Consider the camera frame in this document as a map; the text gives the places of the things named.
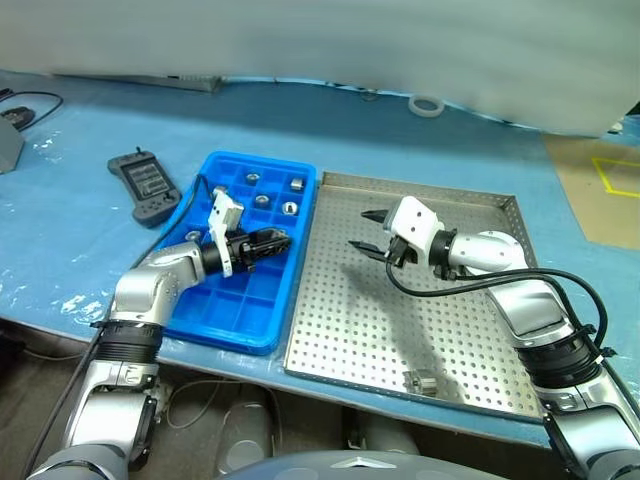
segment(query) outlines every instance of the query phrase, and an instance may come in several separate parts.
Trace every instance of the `gray device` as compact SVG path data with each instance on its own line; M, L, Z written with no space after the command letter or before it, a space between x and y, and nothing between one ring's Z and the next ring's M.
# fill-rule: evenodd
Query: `gray device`
M127 187L135 203L133 218L145 227L167 220L182 198L151 152L138 148L135 153L112 158L107 166Z
M24 139L20 132L3 117L0 117L0 173L16 168Z

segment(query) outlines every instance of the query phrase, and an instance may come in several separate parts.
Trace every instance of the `stainless steel tray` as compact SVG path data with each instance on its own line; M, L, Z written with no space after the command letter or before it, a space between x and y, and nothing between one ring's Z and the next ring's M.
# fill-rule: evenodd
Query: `stainless steel tray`
M318 192L286 371L433 401L409 393L405 385L405 372L427 369L436 377L438 400L540 416L528 376L483 292L409 297L389 283L382 263L349 245L349 240L364 240L384 249L389 237L360 212L389 208L403 195L418 197L447 228L510 233L523 245L529 265L536 265L513 196L326 173ZM412 265L398 271L398 277L416 289L455 285Z

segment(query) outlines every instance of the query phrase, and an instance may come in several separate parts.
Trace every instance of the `floor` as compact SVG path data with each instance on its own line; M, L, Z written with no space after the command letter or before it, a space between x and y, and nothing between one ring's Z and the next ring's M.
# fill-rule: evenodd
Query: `floor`
M33 350L49 355L82 351L83 344L0 323L9 335L23 339ZM11 368L0 370L0 471L2 478L20 479L29 450L42 422L53 406L75 366L75 361L52 362L19 354ZM163 366L161 377L180 385L210 378L201 373ZM172 419L183 423L201 410L212 385L185 391L172 407ZM205 415L182 430L162 421L156 428L147 465L131 474L132 480L200 480L213 478L218 434L223 418L238 393L238 384L222 384ZM345 448L343 428L346 407L275 392L280 410L282 438L277 454ZM58 445L66 405L43 448L40 461ZM555 456L548 450L483 439L418 425L407 425L421 454L440 458L514 479L566 478Z

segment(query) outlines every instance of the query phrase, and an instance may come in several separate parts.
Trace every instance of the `blue surface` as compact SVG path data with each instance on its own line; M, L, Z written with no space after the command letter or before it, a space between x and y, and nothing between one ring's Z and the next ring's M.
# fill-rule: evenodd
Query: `blue surface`
M0 85L67 99L24 132L18 169L0 176L0 316L76 338L93 334L89 322L102 316L118 278L158 235L131 218L131 200L107 171L109 158L140 145L186 191L212 150L250 152L319 171L515 194L540 266L579 274L602 295L611 318L605 343L620 353L612 364L640 397L640 252L585 239L535 131L451 108L423 119L408 111L406 98L365 102L357 93L308 85L230 85L209 95L2 72ZM638 132L637 122L627 121L625 133L611 138L637 145ZM569 293L585 322L594 321L588 300ZM546 444L538 424L292 377L283 371L284 352L285 341L257 357L167 338L160 355L423 423Z
M253 232L274 227L287 232L291 246L287 252L256 263L255 272L236 273L229 278L209 275L201 285L184 292L167 327L176 338L217 345L254 355L271 353L280 340L286 319L289 297L296 275L301 272L304 246L309 236L316 170L311 165L285 162L232 152L209 155L199 172L211 188L225 186L229 195L245 206L240 228ZM260 175L255 186L246 182L248 173ZM303 181L304 190L291 190L291 180ZM172 225L191 198L193 186L184 195L167 225ZM184 242L187 232L201 232L210 242L207 220L211 201L204 188L199 188L183 221L160 247ZM254 203L257 195L271 200L267 208ZM295 202L297 215L283 215L282 205Z

